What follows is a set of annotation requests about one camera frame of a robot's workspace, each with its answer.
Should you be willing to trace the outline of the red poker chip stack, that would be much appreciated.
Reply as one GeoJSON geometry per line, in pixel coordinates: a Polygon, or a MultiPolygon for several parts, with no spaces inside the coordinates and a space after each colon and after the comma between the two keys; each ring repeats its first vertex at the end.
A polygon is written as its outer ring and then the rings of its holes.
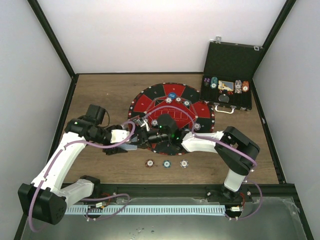
{"type": "Polygon", "coordinates": [[[155,162],[154,162],[152,159],[148,159],[148,160],[145,162],[145,166],[146,166],[147,168],[153,167],[154,164],[155,164],[155,162]]]}

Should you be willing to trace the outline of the teal poker chip stack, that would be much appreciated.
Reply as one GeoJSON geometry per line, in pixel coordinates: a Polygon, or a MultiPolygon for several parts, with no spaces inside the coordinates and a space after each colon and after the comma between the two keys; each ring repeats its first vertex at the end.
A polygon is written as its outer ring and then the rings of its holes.
{"type": "Polygon", "coordinates": [[[172,164],[169,160],[165,160],[162,165],[164,168],[170,168],[172,164]]]}

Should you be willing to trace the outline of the blue round blind button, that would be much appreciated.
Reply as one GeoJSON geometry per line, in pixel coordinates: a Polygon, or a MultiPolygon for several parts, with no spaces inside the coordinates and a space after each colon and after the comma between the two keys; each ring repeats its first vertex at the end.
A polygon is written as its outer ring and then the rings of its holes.
{"type": "Polygon", "coordinates": [[[168,97],[171,98],[171,99],[175,99],[175,98],[177,97],[177,95],[176,95],[176,93],[174,93],[174,92],[170,92],[170,93],[168,94],[168,97]]]}

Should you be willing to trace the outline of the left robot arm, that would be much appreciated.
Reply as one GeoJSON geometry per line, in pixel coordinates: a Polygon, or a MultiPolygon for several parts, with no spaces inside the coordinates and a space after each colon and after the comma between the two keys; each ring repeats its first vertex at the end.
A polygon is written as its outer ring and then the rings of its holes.
{"type": "Polygon", "coordinates": [[[86,146],[114,150],[128,143],[134,134],[135,124],[126,121],[120,125],[102,126],[106,110],[91,104],[86,114],[70,120],[61,141],[41,172],[30,184],[23,183],[18,197],[28,223],[35,231],[33,219],[56,225],[68,207],[80,202],[97,202],[102,196],[100,180],[82,176],[67,187],[63,181],[78,155],[86,146]]]}

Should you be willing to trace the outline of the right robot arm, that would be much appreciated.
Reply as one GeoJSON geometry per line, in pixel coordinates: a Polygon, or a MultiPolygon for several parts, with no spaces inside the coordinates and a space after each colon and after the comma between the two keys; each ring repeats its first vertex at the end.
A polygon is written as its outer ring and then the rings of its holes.
{"type": "Polygon", "coordinates": [[[195,133],[179,128],[168,114],[160,115],[154,124],[147,117],[134,117],[135,145],[167,155],[192,152],[216,153],[229,170],[221,188],[225,200],[232,202],[240,196],[240,188],[248,174],[256,167],[260,147],[233,126],[214,133],[195,133]]]}

